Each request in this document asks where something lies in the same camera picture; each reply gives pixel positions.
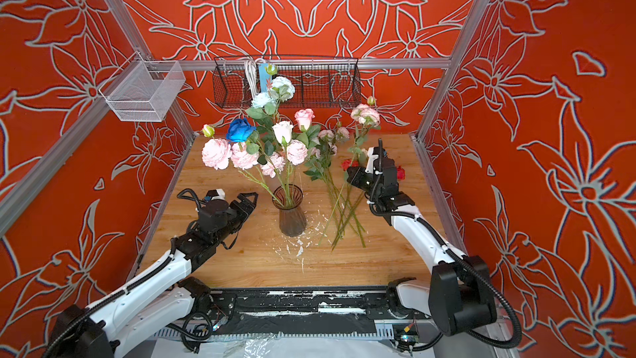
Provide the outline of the red rose stem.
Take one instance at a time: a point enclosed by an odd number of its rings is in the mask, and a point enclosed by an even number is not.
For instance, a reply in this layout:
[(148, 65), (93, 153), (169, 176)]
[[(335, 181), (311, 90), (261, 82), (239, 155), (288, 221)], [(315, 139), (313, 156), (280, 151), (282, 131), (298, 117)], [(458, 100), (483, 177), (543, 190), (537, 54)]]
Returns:
[(346, 171), (352, 165), (351, 159), (346, 159), (341, 163), (341, 168), (343, 171)]
[(401, 166), (396, 167), (396, 174), (399, 181), (402, 181), (406, 178), (406, 171)]

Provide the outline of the dark smoked glass vase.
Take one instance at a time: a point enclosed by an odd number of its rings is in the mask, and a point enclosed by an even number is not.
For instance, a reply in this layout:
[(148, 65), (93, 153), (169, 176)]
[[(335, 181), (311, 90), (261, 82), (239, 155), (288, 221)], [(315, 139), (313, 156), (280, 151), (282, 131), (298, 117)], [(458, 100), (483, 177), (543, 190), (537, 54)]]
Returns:
[(301, 208), (303, 192), (300, 187), (289, 184), (289, 193), (283, 187), (274, 192), (273, 205), (279, 210), (279, 229), (288, 237), (297, 237), (304, 233), (307, 226), (305, 212)]

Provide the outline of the pink peony stem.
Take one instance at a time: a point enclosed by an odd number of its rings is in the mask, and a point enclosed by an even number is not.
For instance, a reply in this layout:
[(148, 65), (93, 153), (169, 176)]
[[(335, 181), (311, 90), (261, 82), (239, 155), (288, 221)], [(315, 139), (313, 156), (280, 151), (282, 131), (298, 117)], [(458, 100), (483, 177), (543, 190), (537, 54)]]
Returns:
[(204, 125), (201, 132), (207, 138), (201, 150), (203, 164), (215, 170), (233, 167), (230, 162), (230, 142), (226, 135), (223, 138), (216, 136), (215, 129), (209, 124)]

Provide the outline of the pink rose bunch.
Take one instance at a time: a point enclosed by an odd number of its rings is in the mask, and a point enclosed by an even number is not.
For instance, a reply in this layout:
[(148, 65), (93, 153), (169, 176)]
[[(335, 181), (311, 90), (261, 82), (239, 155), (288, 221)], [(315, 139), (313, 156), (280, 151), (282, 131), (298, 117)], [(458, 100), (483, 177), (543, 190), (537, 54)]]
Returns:
[[(367, 161), (367, 149), (364, 144), (367, 142), (369, 132), (381, 129), (381, 117), (375, 106), (373, 97), (368, 99), (366, 104), (359, 104), (350, 113), (351, 119), (354, 121), (354, 138), (352, 146), (349, 148), (351, 166), (364, 167)], [(344, 171), (344, 179), (347, 179), (347, 172)], [(354, 191), (348, 182), (344, 182), (336, 196), (336, 235), (331, 242), (331, 248), (334, 250), (337, 245), (344, 240), (347, 230), (352, 230), (363, 246), (364, 227), (357, 217), (357, 208), (362, 202), (364, 194)]]

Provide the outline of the blue rose stem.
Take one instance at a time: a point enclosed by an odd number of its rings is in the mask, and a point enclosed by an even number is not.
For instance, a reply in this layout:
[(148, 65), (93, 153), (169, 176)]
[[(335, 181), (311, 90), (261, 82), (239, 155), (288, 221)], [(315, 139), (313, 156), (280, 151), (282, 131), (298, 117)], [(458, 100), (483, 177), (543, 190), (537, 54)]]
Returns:
[(287, 209), (292, 205), (291, 166), (283, 148), (267, 134), (258, 132), (247, 119), (235, 119), (226, 134), (230, 162), (239, 174), (263, 188), (275, 205)]

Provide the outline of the white green flower stem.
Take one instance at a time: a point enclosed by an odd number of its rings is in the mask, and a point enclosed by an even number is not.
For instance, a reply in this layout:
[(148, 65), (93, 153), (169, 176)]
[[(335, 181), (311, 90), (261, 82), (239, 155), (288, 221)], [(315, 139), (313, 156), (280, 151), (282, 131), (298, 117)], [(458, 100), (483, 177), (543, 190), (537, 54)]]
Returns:
[(282, 118), (279, 108), (293, 98), (295, 87), (288, 78), (280, 76), (278, 72), (273, 77), (271, 88), (262, 92), (258, 79), (259, 64), (255, 60), (248, 60), (244, 63), (245, 76), (252, 96), (251, 106), (247, 109), (247, 114), (255, 122), (258, 132), (267, 132), (267, 137), (274, 137), (273, 125), (280, 121), (289, 121)]

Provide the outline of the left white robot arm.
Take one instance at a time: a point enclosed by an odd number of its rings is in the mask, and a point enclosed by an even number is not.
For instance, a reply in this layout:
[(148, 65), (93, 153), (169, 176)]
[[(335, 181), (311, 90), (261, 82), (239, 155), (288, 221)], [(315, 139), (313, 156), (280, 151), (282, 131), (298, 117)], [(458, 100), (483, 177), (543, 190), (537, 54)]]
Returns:
[(209, 288), (193, 273), (237, 235), (258, 205), (258, 193), (231, 202), (221, 189), (204, 197), (186, 188), (178, 198), (195, 203), (197, 217), (172, 238), (159, 260), (123, 286), (85, 308), (72, 305), (57, 318), (45, 357), (124, 357), (181, 318), (209, 318)]

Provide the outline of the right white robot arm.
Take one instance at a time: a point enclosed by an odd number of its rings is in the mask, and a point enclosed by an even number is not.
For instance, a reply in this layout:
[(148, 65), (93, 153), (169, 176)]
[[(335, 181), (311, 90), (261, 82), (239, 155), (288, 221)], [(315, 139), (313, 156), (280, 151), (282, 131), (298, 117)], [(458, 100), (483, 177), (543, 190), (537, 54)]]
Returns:
[[(517, 313), (504, 294), (493, 285), (488, 265), (479, 256), (470, 256), (452, 245), (422, 216), (414, 200), (402, 192), (398, 172), (382, 144), (369, 149), (364, 166), (350, 166), (347, 182), (364, 192), (370, 212), (397, 230), (422, 258), (430, 270), (429, 286), (421, 287), (407, 279), (395, 286), (398, 303), (430, 316), (438, 335), (427, 344), (398, 340), (406, 351), (428, 349), (444, 336), (465, 333), (475, 340), (499, 349), (514, 349), (523, 331)], [(496, 323), (503, 308), (513, 331), (509, 338), (497, 340), (478, 330)]]

